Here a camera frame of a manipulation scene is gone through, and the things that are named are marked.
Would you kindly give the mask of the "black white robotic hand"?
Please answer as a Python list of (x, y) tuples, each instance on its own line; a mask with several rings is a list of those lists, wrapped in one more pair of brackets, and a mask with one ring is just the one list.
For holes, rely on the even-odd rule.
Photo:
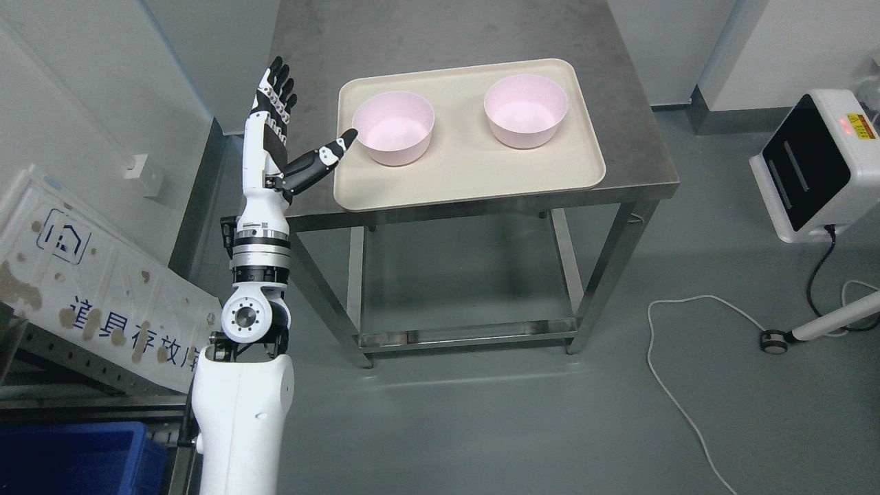
[(340, 137), (288, 157), (290, 113), (298, 102), (290, 68), (277, 56), (261, 76), (245, 122), (242, 188), (244, 211), (239, 230), (267, 229), (289, 234), (286, 210), (295, 195), (322, 181), (333, 172), (358, 137), (348, 129)]

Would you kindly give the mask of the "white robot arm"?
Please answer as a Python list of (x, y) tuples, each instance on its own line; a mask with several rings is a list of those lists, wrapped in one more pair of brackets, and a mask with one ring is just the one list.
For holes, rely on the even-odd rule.
[(274, 494), (294, 394), (289, 228), (279, 214), (245, 213), (223, 219), (222, 233), (234, 291), (197, 358), (186, 423), (198, 427), (201, 494)]

